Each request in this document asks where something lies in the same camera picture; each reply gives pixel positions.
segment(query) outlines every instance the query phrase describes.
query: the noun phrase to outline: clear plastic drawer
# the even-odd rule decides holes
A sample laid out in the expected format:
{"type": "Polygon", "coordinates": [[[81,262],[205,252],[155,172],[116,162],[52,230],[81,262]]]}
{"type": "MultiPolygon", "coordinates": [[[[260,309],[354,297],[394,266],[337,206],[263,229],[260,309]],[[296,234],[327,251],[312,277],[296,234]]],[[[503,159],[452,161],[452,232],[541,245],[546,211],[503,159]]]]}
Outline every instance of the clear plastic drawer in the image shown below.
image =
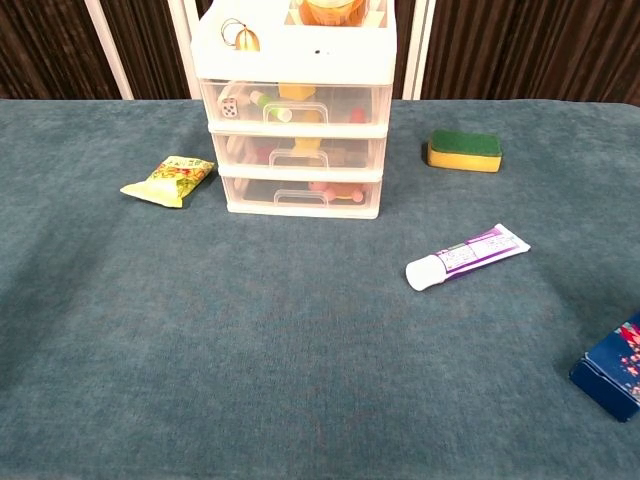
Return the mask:
{"type": "Polygon", "coordinates": [[[375,218],[382,182],[344,183],[222,177],[231,212],[375,218]]]}
{"type": "Polygon", "coordinates": [[[212,134],[221,167],[366,172],[384,166],[386,138],[340,139],[212,134]]]}
{"type": "Polygon", "coordinates": [[[389,124],[392,86],[299,85],[201,80],[210,125],[215,130],[264,131],[288,127],[377,127],[389,124]]]}

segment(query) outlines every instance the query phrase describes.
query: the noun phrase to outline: yellow snack packet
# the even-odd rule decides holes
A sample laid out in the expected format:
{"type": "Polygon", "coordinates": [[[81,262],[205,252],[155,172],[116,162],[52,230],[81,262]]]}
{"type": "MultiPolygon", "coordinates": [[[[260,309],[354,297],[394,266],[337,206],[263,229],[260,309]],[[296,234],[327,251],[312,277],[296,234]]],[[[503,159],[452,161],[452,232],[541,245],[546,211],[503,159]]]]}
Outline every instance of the yellow snack packet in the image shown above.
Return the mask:
{"type": "Polygon", "coordinates": [[[213,162],[199,158],[172,155],[158,165],[144,182],[126,185],[120,191],[165,207],[182,208],[182,199],[196,188],[214,166],[213,162]]]}

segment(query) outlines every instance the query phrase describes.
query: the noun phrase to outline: toothpaste tube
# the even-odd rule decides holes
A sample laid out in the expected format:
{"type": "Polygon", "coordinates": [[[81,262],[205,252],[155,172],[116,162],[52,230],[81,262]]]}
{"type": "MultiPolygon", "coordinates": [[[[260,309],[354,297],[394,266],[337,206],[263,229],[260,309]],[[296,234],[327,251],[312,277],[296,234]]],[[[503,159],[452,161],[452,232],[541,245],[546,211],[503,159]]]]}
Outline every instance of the toothpaste tube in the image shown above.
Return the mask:
{"type": "Polygon", "coordinates": [[[415,290],[422,291],[530,248],[504,225],[498,224],[464,243],[411,262],[406,269],[407,280],[415,290]]]}

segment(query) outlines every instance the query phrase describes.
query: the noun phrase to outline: white pole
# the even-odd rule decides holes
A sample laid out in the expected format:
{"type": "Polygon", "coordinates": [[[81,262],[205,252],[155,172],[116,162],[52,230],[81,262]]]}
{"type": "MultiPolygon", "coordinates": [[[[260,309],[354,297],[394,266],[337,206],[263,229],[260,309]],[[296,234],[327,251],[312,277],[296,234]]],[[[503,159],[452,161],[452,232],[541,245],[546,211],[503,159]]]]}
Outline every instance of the white pole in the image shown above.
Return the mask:
{"type": "Polygon", "coordinates": [[[173,28],[176,32],[176,38],[178,40],[178,48],[180,49],[180,57],[182,58],[184,73],[187,77],[187,83],[189,84],[189,93],[191,94],[191,98],[202,98],[200,94],[198,78],[196,77],[196,70],[193,65],[193,57],[191,56],[191,30],[189,29],[189,22],[187,20],[184,1],[167,0],[167,2],[169,3],[169,10],[171,10],[171,20],[173,21],[173,28]]]}
{"type": "Polygon", "coordinates": [[[416,0],[402,98],[420,100],[436,0],[416,0]]]}
{"type": "Polygon", "coordinates": [[[187,23],[189,24],[189,33],[193,38],[193,32],[200,21],[198,16],[198,7],[196,7],[196,0],[183,0],[184,11],[187,14],[187,23]]]}
{"type": "Polygon", "coordinates": [[[104,54],[107,57],[111,73],[113,74],[113,78],[116,80],[122,99],[133,100],[131,85],[129,85],[127,73],[125,72],[122,61],[120,60],[118,48],[116,47],[116,43],[113,41],[113,35],[111,35],[109,23],[107,22],[107,18],[104,16],[100,0],[84,0],[84,3],[89,11],[89,15],[91,16],[93,28],[96,29],[98,39],[100,39],[100,45],[102,45],[104,54]]]}

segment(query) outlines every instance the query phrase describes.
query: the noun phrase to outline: dice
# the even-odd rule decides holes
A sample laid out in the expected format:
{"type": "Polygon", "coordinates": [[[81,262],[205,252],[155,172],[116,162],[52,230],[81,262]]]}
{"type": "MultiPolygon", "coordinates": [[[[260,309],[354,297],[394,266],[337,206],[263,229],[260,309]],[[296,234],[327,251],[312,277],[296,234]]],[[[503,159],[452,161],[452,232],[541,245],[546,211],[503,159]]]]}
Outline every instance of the dice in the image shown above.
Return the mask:
{"type": "Polygon", "coordinates": [[[235,98],[227,97],[222,100],[222,116],[236,118],[238,116],[238,102],[235,98]]]}

